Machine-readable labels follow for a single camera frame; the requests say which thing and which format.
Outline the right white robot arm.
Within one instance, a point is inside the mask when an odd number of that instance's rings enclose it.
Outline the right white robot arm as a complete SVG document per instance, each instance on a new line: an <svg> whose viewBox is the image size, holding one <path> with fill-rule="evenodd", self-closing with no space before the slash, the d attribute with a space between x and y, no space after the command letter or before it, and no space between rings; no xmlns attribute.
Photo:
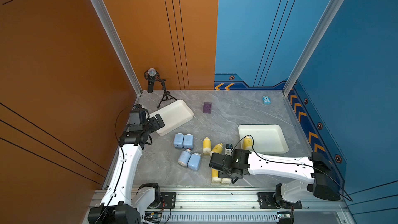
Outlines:
<svg viewBox="0 0 398 224"><path fill-rule="evenodd" d="M310 195L326 201L341 199L343 188L337 182L336 171L321 153L312 152L309 157L269 156L244 149L233 150L230 155L214 153L209 167L217 170L222 178L232 183L245 175L271 175L292 179L277 184L277 204L293 204Z"/></svg>

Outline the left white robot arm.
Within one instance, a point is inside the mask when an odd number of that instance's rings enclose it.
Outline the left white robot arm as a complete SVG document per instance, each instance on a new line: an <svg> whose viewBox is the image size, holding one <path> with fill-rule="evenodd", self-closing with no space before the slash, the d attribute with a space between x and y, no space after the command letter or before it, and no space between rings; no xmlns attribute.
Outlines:
<svg viewBox="0 0 398 224"><path fill-rule="evenodd" d="M90 224L143 224L148 208L162 206L158 183L142 184L135 196L132 196L132 183L143 147L150 134L165 126L159 114L146 118L145 110L134 110L129 124L129 132L123 133L119 142L119 157L111 183L98 207L90 209Z"/></svg>

